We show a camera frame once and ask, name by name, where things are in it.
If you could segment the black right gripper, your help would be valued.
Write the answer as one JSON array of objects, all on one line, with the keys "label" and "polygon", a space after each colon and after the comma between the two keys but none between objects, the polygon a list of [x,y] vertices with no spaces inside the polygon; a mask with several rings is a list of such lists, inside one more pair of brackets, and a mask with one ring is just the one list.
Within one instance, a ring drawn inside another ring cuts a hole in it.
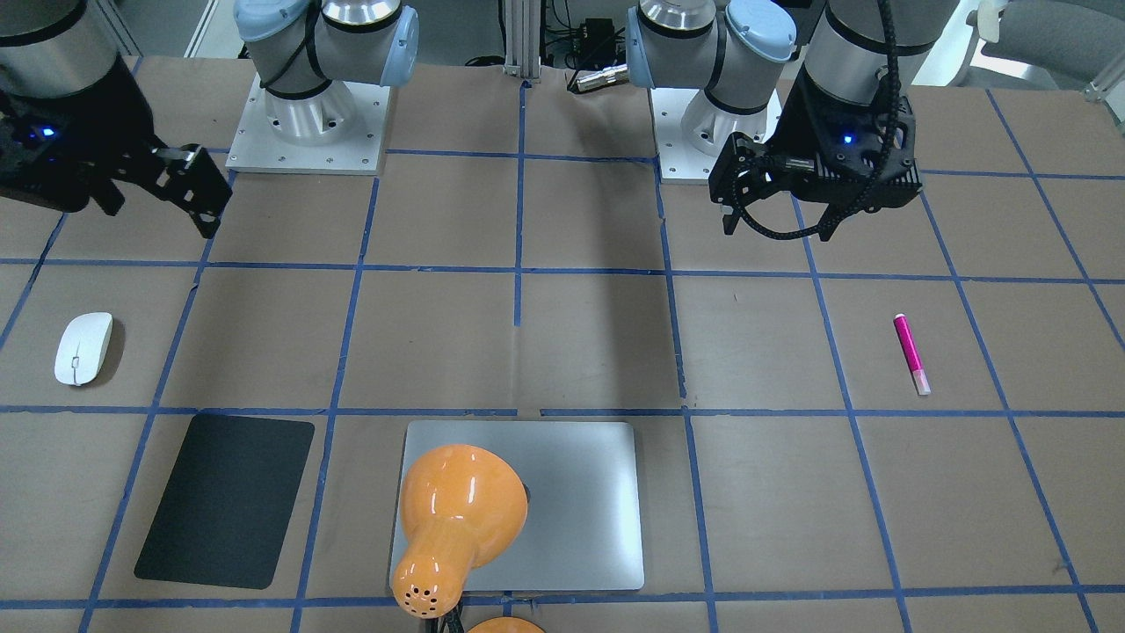
[{"label": "black right gripper", "polygon": [[117,181],[140,186],[192,219],[204,239],[220,228],[233,195],[200,145],[158,148],[154,117],[125,62],[76,93],[28,98],[3,92],[1,193],[61,212],[96,201],[120,211]]}]

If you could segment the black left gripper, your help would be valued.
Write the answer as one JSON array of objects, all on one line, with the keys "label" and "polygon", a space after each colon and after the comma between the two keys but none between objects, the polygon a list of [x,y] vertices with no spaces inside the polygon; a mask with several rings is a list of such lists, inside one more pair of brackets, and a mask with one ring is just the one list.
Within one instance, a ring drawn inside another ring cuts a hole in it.
[{"label": "black left gripper", "polygon": [[[876,168],[888,105],[889,90],[884,87],[878,88],[874,103],[845,103],[816,85],[804,69],[798,73],[773,134],[773,179],[799,200],[829,204],[814,227],[821,242],[831,239],[848,219],[848,204]],[[911,101],[900,94],[896,143],[865,206],[900,208],[920,192],[915,123]],[[748,205],[774,195],[765,152],[765,145],[734,132],[708,174],[708,195],[726,208],[722,226],[727,236],[740,223],[763,236],[774,236],[747,211]]]}]

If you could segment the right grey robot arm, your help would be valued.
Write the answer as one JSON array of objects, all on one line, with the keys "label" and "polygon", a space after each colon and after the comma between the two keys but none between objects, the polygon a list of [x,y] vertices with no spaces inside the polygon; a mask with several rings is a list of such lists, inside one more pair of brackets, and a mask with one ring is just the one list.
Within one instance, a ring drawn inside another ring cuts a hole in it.
[{"label": "right grey robot arm", "polygon": [[[406,84],[417,60],[418,16],[399,1],[238,1],[234,18],[266,119],[294,144],[342,139],[356,119],[346,84]],[[232,195],[201,145],[158,137],[87,1],[4,1],[3,197],[114,216],[120,181],[182,209],[205,239]]]}]

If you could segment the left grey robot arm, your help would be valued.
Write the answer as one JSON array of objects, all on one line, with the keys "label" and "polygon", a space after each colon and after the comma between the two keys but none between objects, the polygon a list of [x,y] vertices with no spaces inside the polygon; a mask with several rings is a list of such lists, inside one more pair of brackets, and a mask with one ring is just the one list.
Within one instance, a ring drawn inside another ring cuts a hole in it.
[{"label": "left grey robot arm", "polygon": [[708,196],[768,239],[831,239],[860,212],[911,204],[922,188],[907,91],[954,1],[826,1],[774,132],[767,112],[799,28],[774,1],[639,1],[624,51],[632,84],[694,91],[683,128],[716,160]]}]

